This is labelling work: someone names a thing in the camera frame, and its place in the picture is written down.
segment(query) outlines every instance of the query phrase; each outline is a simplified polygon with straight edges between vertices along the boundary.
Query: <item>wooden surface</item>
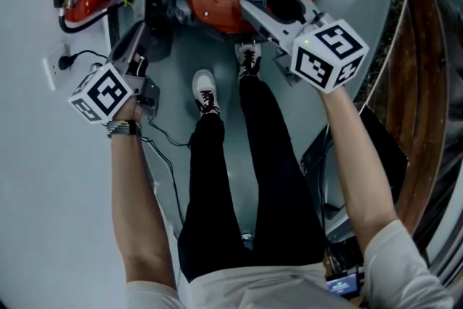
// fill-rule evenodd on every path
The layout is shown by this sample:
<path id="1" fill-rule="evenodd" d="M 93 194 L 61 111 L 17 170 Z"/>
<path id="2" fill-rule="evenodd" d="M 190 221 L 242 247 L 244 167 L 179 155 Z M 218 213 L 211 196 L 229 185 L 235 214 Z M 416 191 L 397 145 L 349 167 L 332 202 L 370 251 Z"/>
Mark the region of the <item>wooden surface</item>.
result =
<path id="1" fill-rule="evenodd" d="M 407 6 L 402 28 L 388 66 L 386 129 L 409 158 L 417 115 L 417 51 L 412 16 Z"/>
<path id="2" fill-rule="evenodd" d="M 447 118 L 443 35 L 434 0 L 409 0 L 417 58 L 417 115 L 409 168 L 397 213 L 413 233 L 424 213 L 441 163 Z"/>
<path id="3" fill-rule="evenodd" d="M 388 68 L 369 107 L 409 159 L 397 213 L 413 233 L 433 190 L 444 147 L 448 82 L 434 0 L 408 0 Z"/>

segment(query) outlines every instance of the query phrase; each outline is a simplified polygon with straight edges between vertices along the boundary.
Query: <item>bracelet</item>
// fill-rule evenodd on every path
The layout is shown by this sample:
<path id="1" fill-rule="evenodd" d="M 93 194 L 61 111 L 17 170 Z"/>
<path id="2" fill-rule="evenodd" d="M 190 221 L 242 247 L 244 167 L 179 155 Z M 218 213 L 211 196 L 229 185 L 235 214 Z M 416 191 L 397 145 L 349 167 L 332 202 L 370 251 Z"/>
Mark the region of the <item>bracelet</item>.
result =
<path id="1" fill-rule="evenodd" d="M 106 124 L 106 129 L 108 130 L 108 138 L 113 134 L 142 136 L 142 126 L 135 120 L 110 121 Z"/>

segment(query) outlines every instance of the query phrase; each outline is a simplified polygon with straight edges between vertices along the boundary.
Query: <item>white sneaker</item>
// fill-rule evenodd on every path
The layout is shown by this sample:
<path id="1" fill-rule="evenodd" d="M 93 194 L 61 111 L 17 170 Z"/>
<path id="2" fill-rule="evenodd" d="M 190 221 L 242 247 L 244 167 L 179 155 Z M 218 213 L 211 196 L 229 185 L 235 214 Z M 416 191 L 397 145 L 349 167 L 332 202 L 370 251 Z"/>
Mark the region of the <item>white sneaker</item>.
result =
<path id="1" fill-rule="evenodd" d="M 260 44 L 235 44 L 234 51 L 239 63 L 239 79 L 245 76 L 259 78 L 261 50 Z"/>
<path id="2" fill-rule="evenodd" d="M 195 73 L 193 77 L 193 95 L 201 116 L 204 114 L 220 114 L 216 80 L 208 69 L 200 69 Z"/>

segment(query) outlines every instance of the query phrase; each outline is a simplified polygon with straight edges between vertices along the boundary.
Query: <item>shoelace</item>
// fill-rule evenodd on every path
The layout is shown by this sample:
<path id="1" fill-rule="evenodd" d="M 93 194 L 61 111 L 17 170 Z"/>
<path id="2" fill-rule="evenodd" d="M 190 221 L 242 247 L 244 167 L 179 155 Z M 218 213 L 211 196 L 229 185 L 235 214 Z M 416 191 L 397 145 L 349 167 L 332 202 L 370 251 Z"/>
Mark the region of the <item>shoelace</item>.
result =
<path id="1" fill-rule="evenodd" d="M 201 104 L 198 100 L 196 100 L 196 104 L 203 114 L 207 114 L 212 110 L 218 112 L 218 107 L 214 105 L 214 94 L 212 94 L 212 90 L 203 90 L 201 96 L 203 97 L 204 104 Z"/>
<path id="2" fill-rule="evenodd" d="M 245 51 L 245 60 L 243 62 L 243 67 L 245 68 L 244 72 L 242 73 L 242 76 L 245 75 L 257 75 L 259 73 L 260 69 L 260 58 L 257 58 L 257 60 L 254 60 L 254 51 L 251 49 L 248 49 Z"/>

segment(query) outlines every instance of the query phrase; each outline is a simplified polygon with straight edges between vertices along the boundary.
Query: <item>wire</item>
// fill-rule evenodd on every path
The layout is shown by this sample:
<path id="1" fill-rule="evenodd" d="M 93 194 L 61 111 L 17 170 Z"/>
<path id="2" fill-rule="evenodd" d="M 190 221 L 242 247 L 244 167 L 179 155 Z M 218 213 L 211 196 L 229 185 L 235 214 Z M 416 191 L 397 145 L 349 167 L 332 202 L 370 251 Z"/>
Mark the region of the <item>wire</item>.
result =
<path id="1" fill-rule="evenodd" d="M 64 71 L 65 69 L 68 69 L 69 67 L 71 67 L 75 60 L 78 58 L 78 56 L 80 56 L 80 54 L 84 54 L 84 53 L 91 53 L 91 54 L 94 54 L 95 56 L 98 56 L 98 57 L 101 57 L 101 58 L 104 58 L 104 59 L 108 59 L 107 56 L 104 56 L 103 54 L 98 54 L 94 51 L 91 51 L 89 49 L 86 49 L 84 51 L 80 51 L 79 53 L 76 53 L 76 54 L 73 54 L 71 56 L 61 56 L 58 60 L 58 67 L 61 71 Z"/>
<path id="2" fill-rule="evenodd" d="M 90 54 L 94 54 L 95 56 L 98 56 L 98 57 L 101 57 L 101 58 L 104 58 L 104 59 L 108 59 L 107 56 L 104 56 L 103 54 L 98 54 L 95 51 L 91 51 L 90 49 L 85 49 L 84 51 L 80 51 L 79 53 L 74 54 L 73 57 L 78 57 L 78 56 L 80 56 L 80 54 L 84 54 L 84 53 L 90 53 Z"/>
<path id="3" fill-rule="evenodd" d="M 154 120 L 154 117 L 150 117 L 148 119 L 148 124 L 151 126 L 151 127 L 154 127 L 155 129 L 159 130 L 161 133 L 163 133 L 167 140 L 172 144 L 172 145 L 175 145 L 176 147 L 187 147 L 189 145 L 189 143 L 178 143 L 176 140 L 173 140 L 171 138 L 171 136 L 165 131 L 165 130 L 162 130 L 160 127 L 158 127 L 156 124 L 153 123 L 153 120 Z"/>
<path id="4" fill-rule="evenodd" d="M 167 157 L 165 157 L 165 155 L 159 150 L 159 148 L 156 146 L 156 144 L 154 143 L 153 140 L 151 140 L 148 137 L 141 137 L 141 138 L 142 138 L 143 142 L 147 143 L 151 147 L 151 149 L 154 151 L 154 153 L 156 155 L 158 155 L 158 157 L 163 161 L 164 165 L 166 165 L 166 168 L 169 170 L 169 173 L 170 173 L 171 178 L 172 178 L 172 184 L 174 186 L 175 199 L 177 201 L 177 209 L 179 211 L 180 222 L 183 225 L 184 224 L 184 218 L 183 218 L 183 214 L 182 214 L 182 208 L 180 206 L 179 191 L 177 189 L 177 184 L 175 182 L 174 165 L 172 165 L 172 162 L 170 162 L 170 160 Z"/>

